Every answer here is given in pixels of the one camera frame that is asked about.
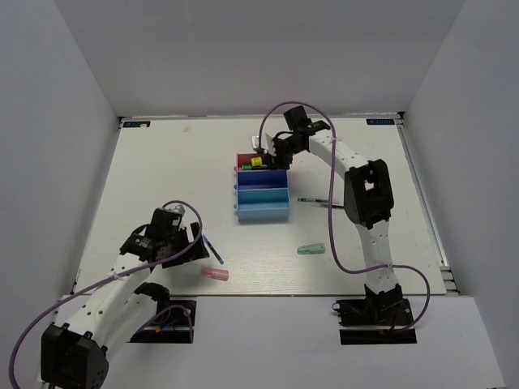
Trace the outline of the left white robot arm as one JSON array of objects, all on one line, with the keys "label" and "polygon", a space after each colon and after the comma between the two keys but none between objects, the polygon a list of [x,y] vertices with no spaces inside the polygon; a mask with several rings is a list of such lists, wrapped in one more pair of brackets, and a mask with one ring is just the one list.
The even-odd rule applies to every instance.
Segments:
[{"label": "left white robot arm", "polygon": [[182,224],[189,204],[169,201],[149,223],[123,242],[107,280],[88,290],[88,299],[61,325],[49,325],[41,337],[41,380],[51,388],[100,388],[109,362],[134,335],[167,323],[172,313],[187,321],[189,308],[170,301],[169,290],[149,281],[156,267],[176,267],[208,257],[202,222]]}]

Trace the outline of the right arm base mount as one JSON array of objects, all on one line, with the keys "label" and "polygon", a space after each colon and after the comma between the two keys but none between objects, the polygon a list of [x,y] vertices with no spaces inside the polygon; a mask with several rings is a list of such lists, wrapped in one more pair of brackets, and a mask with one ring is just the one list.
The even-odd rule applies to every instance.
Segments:
[{"label": "right arm base mount", "polygon": [[412,327],[403,331],[414,321],[408,299],[391,308],[383,318],[377,318],[369,311],[364,299],[336,300],[332,311],[338,317],[340,343],[343,346],[418,343]]}]

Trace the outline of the blue pen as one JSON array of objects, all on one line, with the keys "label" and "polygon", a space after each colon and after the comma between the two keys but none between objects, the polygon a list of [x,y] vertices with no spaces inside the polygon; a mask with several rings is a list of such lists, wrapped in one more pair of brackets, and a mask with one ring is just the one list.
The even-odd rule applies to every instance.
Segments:
[{"label": "blue pen", "polygon": [[210,249],[210,251],[212,252],[212,254],[215,256],[215,258],[217,259],[218,263],[223,265],[225,264],[224,262],[224,259],[220,256],[220,254],[217,252],[216,248],[214,247],[214,245],[209,241],[208,237],[206,235],[203,235],[203,239],[204,239],[204,243],[206,244],[206,246]]}]

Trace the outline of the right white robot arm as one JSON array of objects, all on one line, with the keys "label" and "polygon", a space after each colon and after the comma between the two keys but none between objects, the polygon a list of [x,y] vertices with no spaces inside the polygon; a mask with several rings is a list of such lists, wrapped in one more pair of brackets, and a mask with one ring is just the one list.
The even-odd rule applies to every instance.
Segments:
[{"label": "right white robot arm", "polygon": [[[389,220],[394,207],[388,166],[381,159],[368,160],[347,147],[339,140],[332,120],[313,105],[289,100],[275,105],[268,114],[284,105],[293,106],[283,113],[288,126],[286,137],[263,135],[266,122],[263,120],[256,150],[267,152],[268,166],[274,169],[288,169],[294,156],[301,152],[320,158],[330,167],[327,221],[333,260],[346,274],[366,276],[367,316],[376,323],[385,323],[395,314],[396,305],[402,300],[388,241]],[[345,214],[356,227],[362,244],[365,267],[359,270],[343,266],[337,255],[332,222],[337,175],[344,182]]]}]

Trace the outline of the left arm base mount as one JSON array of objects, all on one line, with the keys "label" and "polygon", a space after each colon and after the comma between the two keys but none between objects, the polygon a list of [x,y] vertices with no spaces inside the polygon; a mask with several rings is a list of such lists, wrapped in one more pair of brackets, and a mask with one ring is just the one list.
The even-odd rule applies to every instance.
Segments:
[{"label": "left arm base mount", "polygon": [[169,300],[175,305],[134,334],[130,343],[135,344],[192,344],[195,335],[197,301],[194,299]]}]

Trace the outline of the yellow highlighter marker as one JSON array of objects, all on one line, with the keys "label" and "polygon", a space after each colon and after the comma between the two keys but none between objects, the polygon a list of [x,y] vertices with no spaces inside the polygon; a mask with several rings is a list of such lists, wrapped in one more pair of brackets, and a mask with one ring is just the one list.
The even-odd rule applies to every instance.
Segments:
[{"label": "yellow highlighter marker", "polygon": [[261,157],[254,157],[254,158],[251,158],[251,166],[253,168],[255,167],[261,167],[263,166],[264,163],[263,163],[263,159]]}]

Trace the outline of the green patterned pen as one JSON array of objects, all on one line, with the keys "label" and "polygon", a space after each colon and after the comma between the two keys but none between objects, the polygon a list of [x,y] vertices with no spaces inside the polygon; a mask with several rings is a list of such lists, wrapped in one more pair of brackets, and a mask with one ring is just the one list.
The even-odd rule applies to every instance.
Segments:
[{"label": "green patterned pen", "polygon": [[298,198],[300,203],[328,203],[327,199],[316,199],[316,198]]}]

